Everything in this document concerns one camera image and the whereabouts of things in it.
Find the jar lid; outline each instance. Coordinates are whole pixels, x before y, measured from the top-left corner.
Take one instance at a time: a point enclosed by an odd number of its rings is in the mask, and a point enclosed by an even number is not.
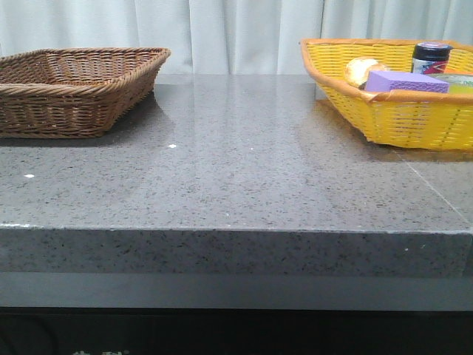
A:
[[[422,42],[415,45],[414,57],[419,59],[447,60],[452,46],[442,42]]]

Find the curtain fold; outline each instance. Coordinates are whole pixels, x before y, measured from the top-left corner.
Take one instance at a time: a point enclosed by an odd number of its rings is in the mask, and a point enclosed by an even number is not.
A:
[[[168,74],[304,74],[301,38],[473,44],[471,0],[0,0],[0,54],[169,47]]]

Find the purple sponge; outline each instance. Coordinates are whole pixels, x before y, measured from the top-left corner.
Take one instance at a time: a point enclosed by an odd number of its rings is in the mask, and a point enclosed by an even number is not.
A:
[[[413,72],[382,72],[373,70],[368,75],[366,91],[386,92],[394,89],[448,92],[449,83],[428,75]]]

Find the yellow wicker basket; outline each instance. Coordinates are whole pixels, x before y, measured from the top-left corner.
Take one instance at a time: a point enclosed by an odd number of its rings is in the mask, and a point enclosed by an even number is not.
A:
[[[363,55],[392,70],[409,72],[414,46],[421,41],[306,38],[301,45],[309,74],[367,140],[404,148],[473,150],[473,95],[365,92],[344,80],[347,63]],[[443,42],[454,48],[448,68],[473,72],[473,46]]]

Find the gray countertop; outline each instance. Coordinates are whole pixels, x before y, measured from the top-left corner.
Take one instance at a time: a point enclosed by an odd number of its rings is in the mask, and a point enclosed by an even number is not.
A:
[[[305,75],[158,76],[102,138],[0,141],[0,270],[473,276],[473,153],[366,141]]]

